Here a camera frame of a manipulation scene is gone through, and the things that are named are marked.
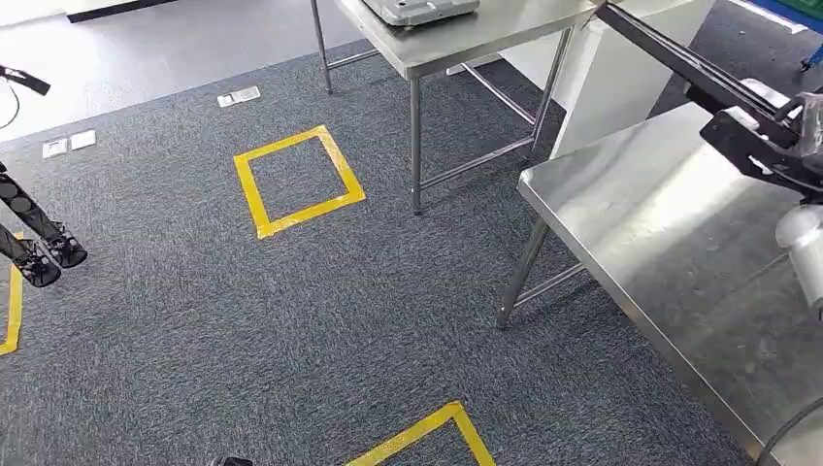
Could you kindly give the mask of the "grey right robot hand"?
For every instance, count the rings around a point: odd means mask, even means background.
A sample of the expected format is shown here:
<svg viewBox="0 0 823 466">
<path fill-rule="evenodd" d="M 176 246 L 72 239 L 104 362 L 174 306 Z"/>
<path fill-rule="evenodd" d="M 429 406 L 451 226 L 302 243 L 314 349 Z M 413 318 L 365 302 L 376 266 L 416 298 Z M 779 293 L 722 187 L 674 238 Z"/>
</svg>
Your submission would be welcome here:
<svg viewBox="0 0 823 466">
<path fill-rule="evenodd" d="M 783 121 L 798 108 L 791 125 L 797 127 L 799 139 L 791 151 L 807 167 L 822 172 L 822 94 L 800 92 L 777 109 L 774 120 Z"/>
</svg>

